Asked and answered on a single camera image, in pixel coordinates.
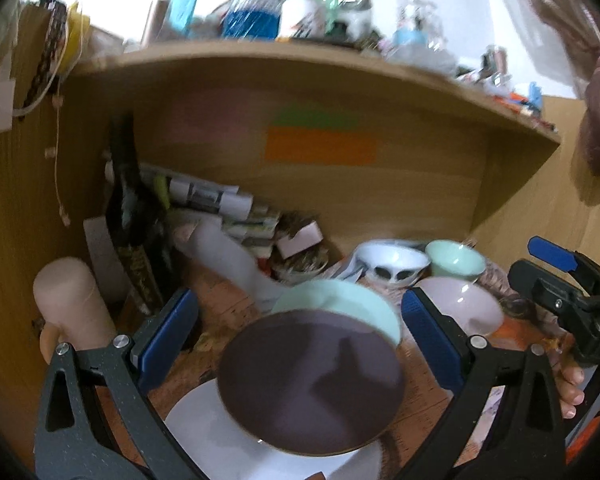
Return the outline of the right hand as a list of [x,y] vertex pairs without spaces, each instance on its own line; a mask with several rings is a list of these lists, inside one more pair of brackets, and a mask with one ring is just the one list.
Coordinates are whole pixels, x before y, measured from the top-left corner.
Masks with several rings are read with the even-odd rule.
[[564,354],[554,366],[554,378],[559,394],[559,404],[564,419],[573,419],[577,407],[584,401],[584,370],[571,354]]

